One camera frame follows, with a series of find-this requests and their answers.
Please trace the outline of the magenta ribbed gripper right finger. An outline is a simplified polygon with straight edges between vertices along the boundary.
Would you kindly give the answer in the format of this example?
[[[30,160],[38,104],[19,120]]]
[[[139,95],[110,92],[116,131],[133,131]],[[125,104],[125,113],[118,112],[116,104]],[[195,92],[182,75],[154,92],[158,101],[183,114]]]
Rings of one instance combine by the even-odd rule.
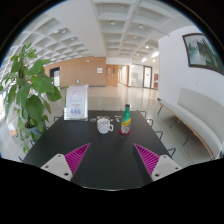
[[[164,178],[174,172],[181,170],[181,167],[168,155],[157,155],[151,150],[135,144],[137,152],[153,181]]]

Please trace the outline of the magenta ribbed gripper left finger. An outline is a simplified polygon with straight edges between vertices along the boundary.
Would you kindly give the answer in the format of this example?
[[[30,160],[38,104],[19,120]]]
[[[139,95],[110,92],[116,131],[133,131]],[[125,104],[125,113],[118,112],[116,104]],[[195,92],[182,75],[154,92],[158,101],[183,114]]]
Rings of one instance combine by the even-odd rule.
[[[89,146],[90,143],[87,143],[65,155],[56,154],[42,166],[42,169],[70,181],[83,160]]]

